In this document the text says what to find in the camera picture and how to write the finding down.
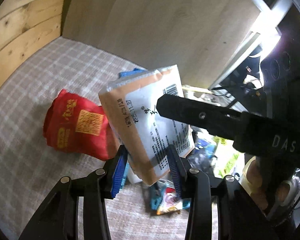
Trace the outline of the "person right hand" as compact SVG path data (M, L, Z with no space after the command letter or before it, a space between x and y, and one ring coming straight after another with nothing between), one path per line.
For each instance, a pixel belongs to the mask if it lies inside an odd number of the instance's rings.
M251 160L250 165L247 167L245 177L248 186L246 191L249 191L249 196L263 211L274 205L270 203L272 200L279 203L284 202L290 192L290 186L284 182L276 189L266 186L255 158Z

